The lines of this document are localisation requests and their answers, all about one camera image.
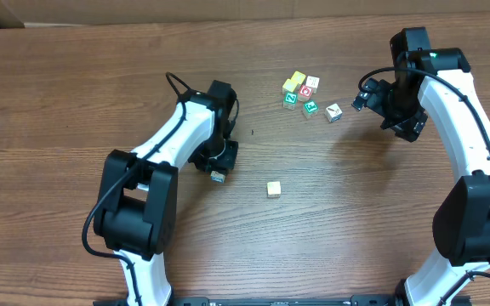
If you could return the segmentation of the white block with blue side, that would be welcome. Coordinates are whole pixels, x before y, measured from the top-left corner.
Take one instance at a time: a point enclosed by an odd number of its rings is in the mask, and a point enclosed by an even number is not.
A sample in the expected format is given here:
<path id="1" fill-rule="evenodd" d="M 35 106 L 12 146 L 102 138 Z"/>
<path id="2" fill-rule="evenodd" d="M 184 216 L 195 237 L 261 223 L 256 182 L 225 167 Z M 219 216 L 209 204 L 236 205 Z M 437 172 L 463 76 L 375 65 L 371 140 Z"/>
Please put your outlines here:
<path id="1" fill-rule="evenodd" d="M 226 178 L 226 176 L 223 173 L 219 173 L 217 171 L 212 171 L 210 177 L 214 182 L 218 182 L 221 184 L 225 182 L 225 178 Z"/>

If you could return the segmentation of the yellow top wooden block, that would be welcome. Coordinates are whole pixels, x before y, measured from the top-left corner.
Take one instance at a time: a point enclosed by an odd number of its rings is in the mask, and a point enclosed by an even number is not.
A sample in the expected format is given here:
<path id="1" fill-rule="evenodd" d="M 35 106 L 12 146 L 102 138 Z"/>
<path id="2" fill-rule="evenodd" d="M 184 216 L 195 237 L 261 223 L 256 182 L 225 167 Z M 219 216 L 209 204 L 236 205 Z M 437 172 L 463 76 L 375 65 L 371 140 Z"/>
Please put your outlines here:
<path id="1" fill-rule="evenodd" d="M 282 193 L 281 183 L 279 181 L 268 182 L 266 190 L 268 198 L 278 198 Z"/>

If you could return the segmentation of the white block with feather picture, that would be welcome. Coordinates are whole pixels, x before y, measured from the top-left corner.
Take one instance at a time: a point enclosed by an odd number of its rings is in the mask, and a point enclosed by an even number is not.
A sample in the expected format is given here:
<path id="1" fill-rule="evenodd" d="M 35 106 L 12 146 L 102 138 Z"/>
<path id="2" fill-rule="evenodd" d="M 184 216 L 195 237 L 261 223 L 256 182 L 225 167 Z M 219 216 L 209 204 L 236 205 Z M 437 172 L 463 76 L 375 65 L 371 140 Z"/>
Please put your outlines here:
<path id="1" fill-rule="evenodd" d="M 325 108 L 325 116 L 329 122 L 338 121 L 343 115 L 343 111 L 340 109 L 337 103 L 334 103 Z"/>

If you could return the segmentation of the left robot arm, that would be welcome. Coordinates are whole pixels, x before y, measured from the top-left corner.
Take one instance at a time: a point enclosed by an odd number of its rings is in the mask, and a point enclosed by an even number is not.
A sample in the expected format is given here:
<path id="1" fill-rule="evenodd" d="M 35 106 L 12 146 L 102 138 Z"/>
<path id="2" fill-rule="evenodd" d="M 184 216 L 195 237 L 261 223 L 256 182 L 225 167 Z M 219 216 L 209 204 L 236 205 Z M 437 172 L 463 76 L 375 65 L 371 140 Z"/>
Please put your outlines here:
<path id="1" fill-rule="evenodd" d="M 187 87 L 176 95 L 174 114 L 155 135 L 107 156 L 98 201 L 83 226 L 85 250 L 122 265 L 128 295 L 120 305 L 171 302 L 163 252 L 174 232 L 182 167 L 191 163 L 224 182 L 236 164 L 231 132 L 239 101 L 231 85 L 212 81 L 205 93 Z"/>

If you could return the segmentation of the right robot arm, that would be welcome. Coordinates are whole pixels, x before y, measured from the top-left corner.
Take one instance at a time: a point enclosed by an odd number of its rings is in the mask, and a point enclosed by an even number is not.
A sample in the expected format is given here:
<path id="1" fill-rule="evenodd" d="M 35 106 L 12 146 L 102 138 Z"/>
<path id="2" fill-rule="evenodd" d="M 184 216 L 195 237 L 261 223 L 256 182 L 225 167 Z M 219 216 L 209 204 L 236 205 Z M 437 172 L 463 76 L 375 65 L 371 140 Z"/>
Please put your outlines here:
<path id="1" fill-rule="evenodd" d="M 432 120 L 451 162 L 455 185 L 432 221 L 435 249 L 420 269 L 400 280 L 384 305 L 468 305 L 460 291 L 476 277 L 490 279 L 490 121 L 459 48 L 434 49 L 424 27 L 390 40 L 395 81 L 369 72 L 352 106 L 383 117 L 408 142 Z"/>

